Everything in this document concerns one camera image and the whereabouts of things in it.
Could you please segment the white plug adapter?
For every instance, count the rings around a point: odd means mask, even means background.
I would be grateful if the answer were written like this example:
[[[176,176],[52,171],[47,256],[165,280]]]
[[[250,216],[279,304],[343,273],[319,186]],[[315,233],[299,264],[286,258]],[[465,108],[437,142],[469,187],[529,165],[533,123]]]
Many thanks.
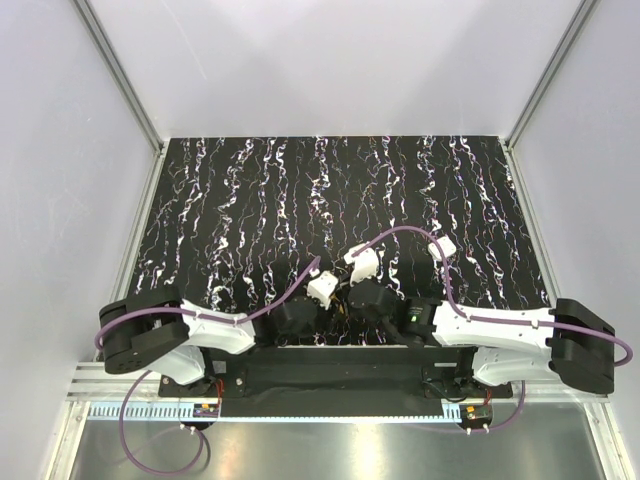
[[[428,251],[436,261],[441,262],[443,258],[452,257],[457,248],[448,236],[442,236],[429,243]]]

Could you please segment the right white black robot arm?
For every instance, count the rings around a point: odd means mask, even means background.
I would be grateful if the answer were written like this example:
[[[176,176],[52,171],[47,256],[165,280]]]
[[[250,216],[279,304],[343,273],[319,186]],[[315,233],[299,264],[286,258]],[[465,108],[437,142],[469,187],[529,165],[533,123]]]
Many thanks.
[[[347,295],[350,312],[410,348],[473,349],[468,371],[477,382],[559,380],[586,393],[609,395],[615,387],[611,325],[573,299],[552,308],[493,310],[411,297],[364,280]]]

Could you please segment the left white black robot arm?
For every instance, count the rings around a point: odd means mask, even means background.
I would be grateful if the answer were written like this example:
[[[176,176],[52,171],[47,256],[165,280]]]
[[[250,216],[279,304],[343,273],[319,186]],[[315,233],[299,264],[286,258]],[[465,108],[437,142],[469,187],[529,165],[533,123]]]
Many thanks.
[[[108,374],[150,370],[186,386],[210,374],[207,350],[238,356],[312,338],[320,313],[316,301],[295,296],[256,317],[229,314],[204,309],[175,287],[161,287],[104,306],[95,343]]]

